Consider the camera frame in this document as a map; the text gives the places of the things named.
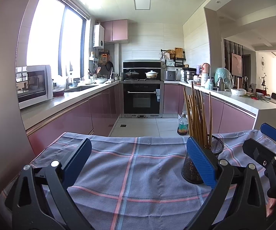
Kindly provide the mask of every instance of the chair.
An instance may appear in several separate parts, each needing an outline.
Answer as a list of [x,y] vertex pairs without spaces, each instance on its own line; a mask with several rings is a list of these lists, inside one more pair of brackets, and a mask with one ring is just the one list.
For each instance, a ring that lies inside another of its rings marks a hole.
[[267,91],[266,90],[262,90],[262,89],[258,89],[258,88],[256,88],[256,92],[257,93],[261,93],[261,94],[263,94],[263,95],[267,95]]
[[276,93],[272,93],[271,98],[276,100]]

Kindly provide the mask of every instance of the sink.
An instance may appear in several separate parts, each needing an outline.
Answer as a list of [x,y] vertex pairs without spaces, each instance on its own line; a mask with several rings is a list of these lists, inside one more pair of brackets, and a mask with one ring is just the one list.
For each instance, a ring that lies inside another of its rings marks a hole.
[[71,93],[71,92],[80,92],[89,88],[93,88],[97,85],[89,85],[89,86],[78,86],[78,87],[74,87],[74,88],[70,88],[68,90],[65,90],[65,93]]

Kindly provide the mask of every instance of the ceiling light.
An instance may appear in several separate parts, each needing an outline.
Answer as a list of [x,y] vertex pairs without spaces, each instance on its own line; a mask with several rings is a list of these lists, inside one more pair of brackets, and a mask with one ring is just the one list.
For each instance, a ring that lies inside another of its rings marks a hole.
[[135,10],[150,10],[151,0],[134,0]]

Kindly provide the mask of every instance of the utensil holder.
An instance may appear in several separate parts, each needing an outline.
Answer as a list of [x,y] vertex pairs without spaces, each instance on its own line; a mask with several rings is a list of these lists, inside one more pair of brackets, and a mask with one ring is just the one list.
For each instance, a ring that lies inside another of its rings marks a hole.
[[[223,149],[224,145],[222,141],[219,138],[212,136],[210,150],[216,156],[216,158],[218,158],[219,154],[222,153]],[[181,168],[181,175],[187,182],[193,184],[203,183],[203,180],[188,153],[186,154],[184,165]]]

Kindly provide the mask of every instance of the window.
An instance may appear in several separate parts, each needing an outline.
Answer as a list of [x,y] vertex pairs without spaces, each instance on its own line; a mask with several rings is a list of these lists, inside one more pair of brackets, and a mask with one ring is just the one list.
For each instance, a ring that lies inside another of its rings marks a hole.
[[39,0],[27,47],[27,65],[50,65],[58,75],[83,77],[86,20],[61,0]]

